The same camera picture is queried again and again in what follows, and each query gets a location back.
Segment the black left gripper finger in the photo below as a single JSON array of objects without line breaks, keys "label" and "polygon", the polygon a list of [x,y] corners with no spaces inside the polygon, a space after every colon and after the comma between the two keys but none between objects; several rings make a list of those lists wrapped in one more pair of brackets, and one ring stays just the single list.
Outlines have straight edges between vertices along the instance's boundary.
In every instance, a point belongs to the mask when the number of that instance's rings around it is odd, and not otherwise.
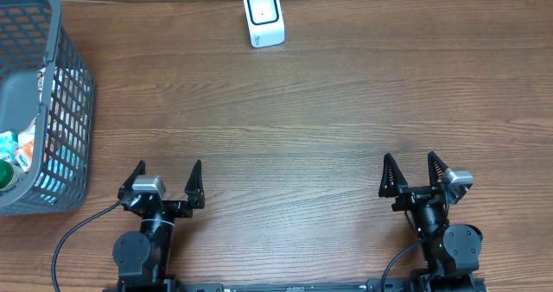
[{"label": "black left gripper finger", "polygon": [[146,174],[146,164],[144,160],[141,160],[135,169],[132,171],[130,176],[125,180],[125,182],[121,185],[121,187],[118,189],[119,195],[125,195],[128,191],[132,189],[132,184],[137,179],[139,175],[145,175]]},{"label": "black left gripper finger", "polygon": [[202,182],[201,160],[197,160],[188,178],[184,189],[188,197],[188,204],[191,208],[203,208],[206,197]]}]

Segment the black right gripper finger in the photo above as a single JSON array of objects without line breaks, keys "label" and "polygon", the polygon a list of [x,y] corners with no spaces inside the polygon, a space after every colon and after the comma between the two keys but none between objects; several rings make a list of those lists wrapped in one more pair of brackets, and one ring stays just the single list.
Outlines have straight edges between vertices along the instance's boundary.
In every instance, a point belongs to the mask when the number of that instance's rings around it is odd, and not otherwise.
[{"label": "black right gripper finger", "polygon": [[378,190],[380,198],[398,197],[408,187],[401,170],[391,153],[384,156],[383,174]]},{"label": "black right gripper finger", "polygon": [[434,152],[430,151],[427,155],[429,167],[429,184],[431,187],[437,187],[448,165]]}]

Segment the brown clear snack bag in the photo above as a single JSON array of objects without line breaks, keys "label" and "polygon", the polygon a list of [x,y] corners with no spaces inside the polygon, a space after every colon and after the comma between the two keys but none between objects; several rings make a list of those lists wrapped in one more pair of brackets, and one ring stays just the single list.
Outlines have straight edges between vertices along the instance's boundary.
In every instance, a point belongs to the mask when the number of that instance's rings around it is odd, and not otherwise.
[{"label": "brown clear snack bag", "polygon": [[[44,88],[44,77],[45,77],[45,73],[46,73],[46,68],[43,67],[42,69],[38,70],[37,71],[37,87],[38,87],[38,98],[39,98],[39,102],[42,101],[42,93],[43,93],[43,88]],[[52,84],[52,91],[51,93],[54,93],[54,88],[55,88],[55,81],[53,81],[53,84]],[[53,97],[50,97],[50,110],[52,109],[52,106],[54,106],[54,98]],[[47,120],[47,123],[46,123],[46,129],[48,130],[48,127],[50,126],[51,122],[52,122],[52,118],[51,118],[51,115],[49,114],[50,111],[48,111],[48,120]],[[30,143],[31,141],[34,141],[35,140],[35,127],[36,127],[36,119],[37,117],[35,117],[34,119],[31,120],[28,128],[22,132],[20,132],[18,134],[18,146],[19,148],[23,147],[24,145]]]}]

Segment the teal tissue pack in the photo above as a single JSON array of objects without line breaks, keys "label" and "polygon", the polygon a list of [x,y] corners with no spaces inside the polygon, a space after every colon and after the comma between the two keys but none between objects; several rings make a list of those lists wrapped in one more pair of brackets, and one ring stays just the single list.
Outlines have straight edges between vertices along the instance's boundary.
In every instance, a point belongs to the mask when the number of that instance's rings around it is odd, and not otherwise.
[{"label": "teal tissue pack", "polygon": [[18,149],[17,134],[12,131],[2,132],[0,135],[1,160],[12,163]]}]

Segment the small orange box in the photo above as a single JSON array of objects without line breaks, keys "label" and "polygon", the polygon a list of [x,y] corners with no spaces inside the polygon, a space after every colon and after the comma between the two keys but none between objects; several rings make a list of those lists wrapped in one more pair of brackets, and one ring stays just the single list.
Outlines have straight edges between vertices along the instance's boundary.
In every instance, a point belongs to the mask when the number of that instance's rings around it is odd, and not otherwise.
[{"label": "small orange box", "polygon": [[30,141],[15,152],[16,162],[25,173],[32,167],[34,146],[35,142]]}]

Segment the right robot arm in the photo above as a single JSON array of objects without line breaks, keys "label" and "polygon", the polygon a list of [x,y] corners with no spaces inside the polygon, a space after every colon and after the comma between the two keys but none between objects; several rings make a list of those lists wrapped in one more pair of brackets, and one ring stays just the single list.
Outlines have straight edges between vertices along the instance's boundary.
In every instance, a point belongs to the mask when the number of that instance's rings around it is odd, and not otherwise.
[{"label": "right robot arm", "polygon": [[[427,155],[429,184],[408,184],[392,154],[383,159],[380,198],[393,198],[391,210],[404,214],[417,241],[400,251],[377,281],[380,291],[485,291],[485,281],[475,279],[483,234],[474,225],[451,224],[450,207],[458,203],[474,184],[466,169],[449,167],[435,152]],[[423,253],[423,269],[406,279],[391,280],[391,268],[416,248]]]}]

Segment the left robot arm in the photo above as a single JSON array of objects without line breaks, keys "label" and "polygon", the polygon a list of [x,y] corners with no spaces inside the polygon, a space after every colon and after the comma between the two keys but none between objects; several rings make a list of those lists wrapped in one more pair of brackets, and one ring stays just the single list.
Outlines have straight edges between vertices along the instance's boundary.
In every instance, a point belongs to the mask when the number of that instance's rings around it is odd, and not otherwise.
[{"label": "left robot arm", "polygon": [[141,219],[140,229],[118,238],[112,250],[118,267],[117,291],[183,291],[183,284],[168,273],[175,221],[189,219],[206,198],[198,160],[184,187],[185,200],[166,200],[160,176],[147,176],[140,161],[121,188],[118,200],[127,212]]}]

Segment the white barcode scanner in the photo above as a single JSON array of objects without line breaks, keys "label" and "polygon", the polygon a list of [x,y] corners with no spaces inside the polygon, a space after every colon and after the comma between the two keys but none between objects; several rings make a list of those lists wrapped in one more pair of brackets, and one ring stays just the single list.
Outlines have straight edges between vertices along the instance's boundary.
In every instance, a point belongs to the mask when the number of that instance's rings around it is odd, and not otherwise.
[{"label": "white barcode scanner", "polygon": [[280,0],[243,0],[245,18],[254,48],[284,43],[285,26]]}]

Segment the grey plastic mesh basket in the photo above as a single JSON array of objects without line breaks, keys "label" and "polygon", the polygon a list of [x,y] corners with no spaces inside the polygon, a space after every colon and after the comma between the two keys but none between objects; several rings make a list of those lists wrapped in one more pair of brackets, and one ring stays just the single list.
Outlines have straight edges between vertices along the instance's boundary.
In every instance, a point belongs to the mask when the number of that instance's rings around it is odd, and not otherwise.
[{"label": "grey plastic mesh basket", "polygon": [[61,1],[1,0],[1,133],[12,131],[18,141],[37,117],[32,167],[25,173],[16,159],[11,163],[19,181],[1,191],[3,216],[65,212],[84,202],[95,106],[94,78],[62,26]]}]

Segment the green round lid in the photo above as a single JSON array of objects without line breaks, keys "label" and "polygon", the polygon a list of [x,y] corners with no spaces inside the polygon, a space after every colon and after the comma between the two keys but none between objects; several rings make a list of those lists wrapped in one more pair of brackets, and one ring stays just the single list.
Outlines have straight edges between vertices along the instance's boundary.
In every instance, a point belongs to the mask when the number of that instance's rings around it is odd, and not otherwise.
[{"label": "green round lid", "polygon": [[7,191],[19,181],[16,168],[9,162],[0,161],[0,190]]}]

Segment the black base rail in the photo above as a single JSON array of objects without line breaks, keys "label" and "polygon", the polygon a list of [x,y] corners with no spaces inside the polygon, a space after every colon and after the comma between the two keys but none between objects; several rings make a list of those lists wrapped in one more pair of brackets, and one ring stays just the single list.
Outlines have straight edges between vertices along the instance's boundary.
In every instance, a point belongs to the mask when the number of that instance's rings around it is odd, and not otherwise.
[{"label": "black base rail", "polygon": [[[333,282],[333,283],[314,283],[314,284],[266,284],[266,285],[238,285],[225,286],[221,283],[204,284],[184,284],[176,281],[176,287],[150,286],[141,288],[126,288],[124,284],[118,283],[116,287],[104,289],[103,291],[183,291],[183,292],[378,292],[382,291],[380,279],[369,279],[366,282]],[[427,291],[475,291],[487,292],[487,287],[483,279],[474,279],[472,288],[470,282],[461,283],[460,287],[453,283],[438,283]],[[385,280],[385,291],[423,291],[411,285],[408,279],[389,278]]]}]

